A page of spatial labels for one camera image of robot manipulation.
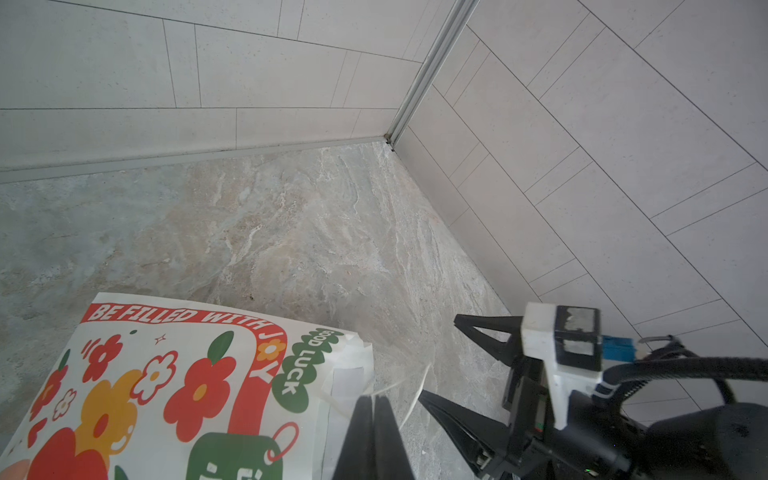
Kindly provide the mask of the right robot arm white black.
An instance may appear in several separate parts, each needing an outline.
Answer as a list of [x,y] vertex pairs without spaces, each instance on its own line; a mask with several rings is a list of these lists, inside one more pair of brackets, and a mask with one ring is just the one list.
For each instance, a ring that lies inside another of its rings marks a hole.
[[[420,404],[480,479],[763,479],[767,409],[737,400],[731,382],[763,382],[758,358],[702,357],[674,336],[636,354],[605,335],[595,308],[531,303],[521,316],[459,315],[455,326],[510,370],[507,422],[431,392]],[[657,380],[714,382],[720,406],[660,420],[624,403]]]

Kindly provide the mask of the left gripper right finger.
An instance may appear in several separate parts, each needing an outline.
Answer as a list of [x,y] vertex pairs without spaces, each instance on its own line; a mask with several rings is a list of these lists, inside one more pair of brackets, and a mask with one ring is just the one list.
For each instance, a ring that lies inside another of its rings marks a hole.
[[373,441],[376,479],[415,479],[391,403],[384,396],[374,400]]

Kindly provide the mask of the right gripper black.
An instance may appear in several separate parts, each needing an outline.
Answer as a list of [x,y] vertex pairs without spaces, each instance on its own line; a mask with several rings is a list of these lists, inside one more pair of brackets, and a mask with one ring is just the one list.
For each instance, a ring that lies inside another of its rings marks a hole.
[[495,360],[511,368],[508,427],[429,391],[419,403],[443,428],[476,477],[604,479],[599,415],[575,392],[566,397],[566,426],[555,426],[543,362],[523,356],[522,316],[457,314],[454,326]]

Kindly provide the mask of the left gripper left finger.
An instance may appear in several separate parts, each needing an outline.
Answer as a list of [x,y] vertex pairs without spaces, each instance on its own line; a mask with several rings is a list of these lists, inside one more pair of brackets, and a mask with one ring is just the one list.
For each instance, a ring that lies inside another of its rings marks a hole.
[[375,478],[373,420],[372,399],[361,396],[355,404],[333,480]]

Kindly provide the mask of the white floral paper bag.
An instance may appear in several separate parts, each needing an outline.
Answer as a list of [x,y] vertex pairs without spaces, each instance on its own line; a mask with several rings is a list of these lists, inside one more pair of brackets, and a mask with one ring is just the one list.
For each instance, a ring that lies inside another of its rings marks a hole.
[[351,331],[101,293],[1,457],[5,479],[332,479],[373,351]]

